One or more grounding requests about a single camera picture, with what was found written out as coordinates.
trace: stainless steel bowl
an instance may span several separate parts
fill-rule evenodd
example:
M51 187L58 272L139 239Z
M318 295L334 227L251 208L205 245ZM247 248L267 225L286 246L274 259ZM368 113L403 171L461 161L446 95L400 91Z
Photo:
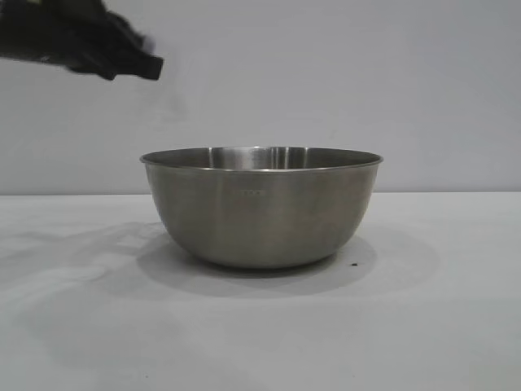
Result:
M186 251L279 268L335 253L357 229L382 158L302 147L219 147L141 158L155 205Z

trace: white backdrop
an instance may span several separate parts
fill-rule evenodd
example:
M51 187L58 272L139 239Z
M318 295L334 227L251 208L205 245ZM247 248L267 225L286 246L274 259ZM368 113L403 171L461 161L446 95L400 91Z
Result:
M379 191L521 190L519 0L107 0L152 83L0 61L0 193L130 193L145 152L360 149Z

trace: metal bowl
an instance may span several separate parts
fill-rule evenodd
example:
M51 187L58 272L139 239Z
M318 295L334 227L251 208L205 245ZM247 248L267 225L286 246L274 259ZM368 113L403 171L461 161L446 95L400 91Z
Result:
M226 266L280 268L335 253L358 228L382 158L303 147L219 147L141 158L167 231Z

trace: bowl rim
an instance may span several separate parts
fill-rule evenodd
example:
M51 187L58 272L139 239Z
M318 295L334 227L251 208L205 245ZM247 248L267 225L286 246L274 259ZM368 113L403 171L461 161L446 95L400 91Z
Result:
M356 165L336 165L332 167L316 167L316 168L308 168L308 169L219 169L219 168L213 168L213 167L195 167L191 165L167 165L164 163L160 163L157 161L150 160L152 155L160 154L160 153L166 153L166 152L180 152L180 151L195 151L195 150L211 150L211 149L267 149L267 148L298 148L298 149L314 149L314 150L323 150L323 151L337 151L337 152L355 152L355 153L361 153L366 154L374 159L374 161L369 161L367 163L360 163ZM372 152L364 152L364 151L357 151L353 149L343 149L343 148L330 148L330 147L277 147L277 146L270 146L270 147L263 147L263 146L255 146L255 147L192 147L192 148L178 148L178 149L168 149L163 151L157 151L157 152L150 152L145 155L142 155L139 160L145 164L153 165L153 166L159 166L164 167L166 169L182 169L182 170L190 170L190 171L201 171L201 172L223 172L223 173L277 173L277 174L284 174L284 173L309 173L309 172L322 172L322 171L336 171L339 169L358 169L361 167L368 167L371 165L379 165L383 162L383 158L381 155L372 153Z

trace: black object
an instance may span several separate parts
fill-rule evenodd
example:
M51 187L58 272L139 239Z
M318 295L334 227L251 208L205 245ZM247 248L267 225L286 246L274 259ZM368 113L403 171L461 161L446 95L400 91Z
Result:
M113 80L158 80L163 59L101 0L0 0L0 57L61 65Z

